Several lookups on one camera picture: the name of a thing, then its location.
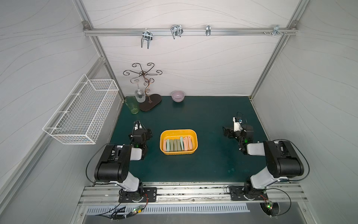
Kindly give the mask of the metal hook clip middle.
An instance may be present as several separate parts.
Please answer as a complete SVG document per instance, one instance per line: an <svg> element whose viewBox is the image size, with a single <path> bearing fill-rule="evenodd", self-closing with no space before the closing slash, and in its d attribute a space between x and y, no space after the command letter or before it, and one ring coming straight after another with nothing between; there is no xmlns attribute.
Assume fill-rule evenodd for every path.
<svg viewBox="0 0 358 224"><path fill-rule="evenodd" d="M173 39L175 39L176 37L181 37L183 34L183 28L181 25L171 26L170 31L171 31Z"/></svg>

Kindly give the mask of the small metal hook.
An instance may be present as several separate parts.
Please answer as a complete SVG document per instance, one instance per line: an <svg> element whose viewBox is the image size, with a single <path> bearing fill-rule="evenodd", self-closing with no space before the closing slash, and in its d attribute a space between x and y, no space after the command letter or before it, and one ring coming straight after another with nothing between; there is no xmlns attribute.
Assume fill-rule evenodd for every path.
<svg viewBox="0 0 358 224"><path fill-rule="evenodd" d="M206 36L210 36L211 35L211 26L207 25L206 26Z"/></svg>

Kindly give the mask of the metal hook clip right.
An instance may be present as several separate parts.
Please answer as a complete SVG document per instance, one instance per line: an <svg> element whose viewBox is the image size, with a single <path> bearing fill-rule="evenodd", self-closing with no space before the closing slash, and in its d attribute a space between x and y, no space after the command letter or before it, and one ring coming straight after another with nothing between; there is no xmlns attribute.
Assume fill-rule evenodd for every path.
<svg viewBox="0 0 358 224"><path fill-rule="evenodd" d="M270 35L270 36L275 36L275 35L287 35L288 33L286 31L281 31L280 27L277 25L273 28L272 31L270 32L263 32L264 35Z"/></svg>

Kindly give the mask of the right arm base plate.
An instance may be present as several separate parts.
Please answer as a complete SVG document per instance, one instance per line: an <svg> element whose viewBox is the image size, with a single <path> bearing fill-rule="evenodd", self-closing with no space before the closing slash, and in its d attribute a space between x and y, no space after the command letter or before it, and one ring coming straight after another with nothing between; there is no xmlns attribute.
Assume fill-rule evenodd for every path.
<svg viewBox="0 0 358 224"><path fill-rule="evenodd" d="M263 190L253 187L229 185L226 191L230 195L231 201L264 201L268 199Z"/></svg>

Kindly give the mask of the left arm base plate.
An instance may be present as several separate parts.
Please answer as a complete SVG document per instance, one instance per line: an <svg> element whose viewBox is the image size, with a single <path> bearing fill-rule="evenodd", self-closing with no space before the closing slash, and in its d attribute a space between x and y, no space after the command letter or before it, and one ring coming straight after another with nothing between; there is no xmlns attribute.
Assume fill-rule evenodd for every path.
<svg viewBox="0 0 358 224"><path fill-rule="evenodd" d="M146 203L156 202L157 188L155 187L139 187L137 191L128 192L124 190L119 191L119 203Z"/></svg>

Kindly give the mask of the metal hook clip left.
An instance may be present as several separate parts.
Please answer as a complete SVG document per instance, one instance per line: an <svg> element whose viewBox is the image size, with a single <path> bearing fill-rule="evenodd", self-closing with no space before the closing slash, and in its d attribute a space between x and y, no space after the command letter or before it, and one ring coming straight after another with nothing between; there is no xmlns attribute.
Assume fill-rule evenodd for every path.
<svg viewBox="0 0 358 224"><path fill-rule="evenodd" d="M152 40L153 40L153 34L150 31L146 30L145 32L142 33L141 47L143 48L144 43L146 43L147 49L149 49Z"/></svg>

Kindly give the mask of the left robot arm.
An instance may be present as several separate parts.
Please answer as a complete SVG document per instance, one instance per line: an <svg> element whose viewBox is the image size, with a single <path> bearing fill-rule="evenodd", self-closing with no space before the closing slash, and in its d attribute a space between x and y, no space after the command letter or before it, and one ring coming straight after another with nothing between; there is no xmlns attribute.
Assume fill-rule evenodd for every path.
<svg viewBox="0 0 358 224"><path fill-rule="evenodd" d="M137 203L145 199L143 182L135 177L129 168L131 161L140 161L146 157L146 142L152 136L151 130L137 120L129 134L130 144L109 143L104 147L94 170L94 178L97 182L119 186L120 202L127 200Z"/></svg>

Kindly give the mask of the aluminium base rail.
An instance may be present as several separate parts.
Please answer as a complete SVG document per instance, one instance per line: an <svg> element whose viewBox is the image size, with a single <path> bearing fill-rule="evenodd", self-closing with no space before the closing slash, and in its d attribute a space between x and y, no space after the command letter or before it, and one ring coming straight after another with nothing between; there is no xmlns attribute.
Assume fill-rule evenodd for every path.
<svg viewBox="0 0 358 224"><path fill-rule="evenodd" d="M144 182L145 187L155 187L157 204L232 203L229 187L240 182ZM274 202L307 202L307 196L298 183L277 183L266 190ZM78 205L116 205L119 187L102 185L85 187Z"/></svg>

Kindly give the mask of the black round floor port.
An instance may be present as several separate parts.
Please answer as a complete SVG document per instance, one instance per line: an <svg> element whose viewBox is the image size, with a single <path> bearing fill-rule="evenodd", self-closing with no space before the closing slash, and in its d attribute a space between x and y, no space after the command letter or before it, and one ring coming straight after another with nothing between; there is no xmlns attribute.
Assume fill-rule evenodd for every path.
<svg viewBox="0 0 358 224"><path fill-rule="evenodd" d="M280 213L280 207L278 203L260 203L260 208L266 215L270 217L276 217Z"/></svg>

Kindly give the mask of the green drinking glass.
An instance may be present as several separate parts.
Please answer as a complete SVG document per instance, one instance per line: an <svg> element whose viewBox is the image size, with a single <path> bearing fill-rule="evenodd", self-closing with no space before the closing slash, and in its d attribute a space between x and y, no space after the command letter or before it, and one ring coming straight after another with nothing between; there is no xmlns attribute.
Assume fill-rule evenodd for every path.
<svg viewBox="0 0 358 224"><path fill-rule="evenodd" d="M125 104L132 114L137 114L139 112L139 102L136 100L135 96L127 96L125 98Z"/></svg>

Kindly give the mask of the bronze scroll cup stand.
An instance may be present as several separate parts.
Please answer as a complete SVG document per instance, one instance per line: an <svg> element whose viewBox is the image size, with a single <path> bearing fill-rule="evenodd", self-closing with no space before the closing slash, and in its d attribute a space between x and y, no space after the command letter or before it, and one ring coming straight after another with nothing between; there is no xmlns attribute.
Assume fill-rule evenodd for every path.
<svg viewBox="0 0 358 224"><path fill-rule="evenodd" d="M161 70L155 70L153 72L152 69L155 67L155 64L152 62L147 64L147 66L149 67L147 71L142 68L142 65L140 63L133 63L131 66L133 68L136 68L138 66L140 68L140 71L125 70L123 72L123 75L129 76L132 73L136 74L137 76L130 80L132 84L139 84L139 79L144 79L143 85L145 89L143 90L143 92L145 94L145 100L144 102L139 103L139 109L143 112L149 112L154 107L159 105L159 103L161 103L162 97L159 94L150 94L150 86L154 83L155 80L154 78L148 76L160 76L163 74L163 72Z"/></svg>

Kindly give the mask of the pink folding knife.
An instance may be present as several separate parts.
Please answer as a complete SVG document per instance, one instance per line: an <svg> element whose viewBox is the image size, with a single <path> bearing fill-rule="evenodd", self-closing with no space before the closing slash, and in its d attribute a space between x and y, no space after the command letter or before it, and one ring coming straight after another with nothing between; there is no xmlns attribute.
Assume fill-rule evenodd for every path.
<svg viewBox="0 0 358 224"><path fill-rule="evenodd" d="M185 151L188 151L188 138L187 137L184 137L183 138L183 144L184 144L184 150Z"/></svg>
<svg viewBox="0 0 358 224"><path fill-rule="evenodd" d="M193 142L192 142L191 136L188 136L188 137L187 137L187 142L188 142L188 148L189 148L189 150L193 150Z"/></svg>
<svg viewBox="0 0 358 224"><path fill-rule="evenodd" d="M167 151L167 140L166 139L163 140L163 151L164 152Z"/></svg>

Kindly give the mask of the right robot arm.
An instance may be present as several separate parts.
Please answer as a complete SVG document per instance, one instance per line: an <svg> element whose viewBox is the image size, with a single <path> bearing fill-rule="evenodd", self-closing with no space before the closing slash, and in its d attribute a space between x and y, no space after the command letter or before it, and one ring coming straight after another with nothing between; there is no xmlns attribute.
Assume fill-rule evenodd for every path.
<svg viewBox="0 0 358 224"><path fill-rule="evenodd" d="M244 155L265 157L266 166L252 175L243 186L228 186L231 200L256 200L263 198L265 190L275 183L289 182L292 178L304 174L304 165L288 140L253 142L254 130L244 124L240 117L233 117L233 127L223 127L224 136L238 142L239 151Z"/></svg>

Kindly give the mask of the olive folding knife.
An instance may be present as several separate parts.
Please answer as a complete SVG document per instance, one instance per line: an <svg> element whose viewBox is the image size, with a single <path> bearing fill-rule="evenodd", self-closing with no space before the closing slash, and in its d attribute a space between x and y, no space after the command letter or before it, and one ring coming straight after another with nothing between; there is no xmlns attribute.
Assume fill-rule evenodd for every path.
<svg viewBox="0 0 358 224"><path fill-rule="evenodd" d="M174 142L172 139L170 139L169 142L170 142L170 152L173 152L174 151Z"/></svg>
<svg viewBox="0 0 358 224"><path fill-rule="evenodd" d="M181 141L180 139L177 139L177 151L181 151Z"/></svg>
<svg viewBox="0 0 358 224"><path fill-rule="evenodd" d="M177 152L178 151L177 139L173 140L173 147L174 147L174 152Z"/></svg>

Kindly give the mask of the white vent grille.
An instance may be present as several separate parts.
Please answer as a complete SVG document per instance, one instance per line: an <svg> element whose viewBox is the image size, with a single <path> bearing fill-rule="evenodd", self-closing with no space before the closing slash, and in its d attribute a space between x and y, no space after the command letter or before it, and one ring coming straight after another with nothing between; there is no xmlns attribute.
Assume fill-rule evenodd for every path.
<svg viewBox="0 0 358 224"><path fill-rule="evenodd" d="M89 206L86 215L111 215L119 211L119 214L128 214L140 206L129 204L114 206ZM149 204L141 212L142 214L224 214L250 212L246 203L209 203L209 204Z"/></svg>

